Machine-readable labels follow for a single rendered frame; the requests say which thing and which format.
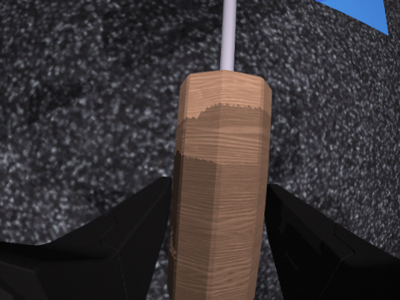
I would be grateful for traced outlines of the tool with brown wooden handle and thin white shaft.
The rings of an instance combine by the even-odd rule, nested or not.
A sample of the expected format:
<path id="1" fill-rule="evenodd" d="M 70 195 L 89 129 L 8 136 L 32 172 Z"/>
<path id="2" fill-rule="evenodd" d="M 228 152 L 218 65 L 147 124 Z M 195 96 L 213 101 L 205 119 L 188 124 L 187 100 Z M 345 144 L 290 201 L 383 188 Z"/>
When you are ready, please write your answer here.
<path id="1" fill-rule="evenodd" d="M 253 300 L 263 239 L 273 90 L 234 69 L 237 0 L 223 0 L 220 66 L 180 84 L 170 300 Z"/>

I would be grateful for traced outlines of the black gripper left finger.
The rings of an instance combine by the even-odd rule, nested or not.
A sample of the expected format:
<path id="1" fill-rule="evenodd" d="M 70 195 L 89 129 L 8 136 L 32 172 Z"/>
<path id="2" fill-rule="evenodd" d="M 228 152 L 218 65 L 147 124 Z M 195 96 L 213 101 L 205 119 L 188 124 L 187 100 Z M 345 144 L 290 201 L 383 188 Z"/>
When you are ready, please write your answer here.
<path id="1" fill-rule="evenodd" d="M 171 201 L 160 177 L 47 244 L 0 241 L 0 300 L 146 300 Z"/>

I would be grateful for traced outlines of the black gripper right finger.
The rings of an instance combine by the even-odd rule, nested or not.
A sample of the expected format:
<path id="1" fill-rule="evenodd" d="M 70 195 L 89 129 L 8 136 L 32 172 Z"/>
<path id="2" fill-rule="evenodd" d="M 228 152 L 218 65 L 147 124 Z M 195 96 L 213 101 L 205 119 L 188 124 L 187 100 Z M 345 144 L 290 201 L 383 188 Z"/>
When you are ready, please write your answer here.
<path id="1" fill-rule="evenodd" d="M 400 259 L 279 184 L 267 184 L 264 219 L 284 300 L 400 300 Z"/>

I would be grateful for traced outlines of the blue tape strip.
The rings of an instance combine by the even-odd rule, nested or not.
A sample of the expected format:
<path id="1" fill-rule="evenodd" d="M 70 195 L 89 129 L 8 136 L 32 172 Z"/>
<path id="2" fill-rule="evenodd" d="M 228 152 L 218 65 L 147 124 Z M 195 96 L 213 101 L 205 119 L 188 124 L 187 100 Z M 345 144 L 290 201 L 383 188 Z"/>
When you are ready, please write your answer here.
<path id="1" fill-rule="evenodd" d="M 348 16 L 366 23 L 380 31 L 388 34 L 386 10 L 384 10 L 383 0 L 316 0 L 318 3 L 346 13 Z"/>

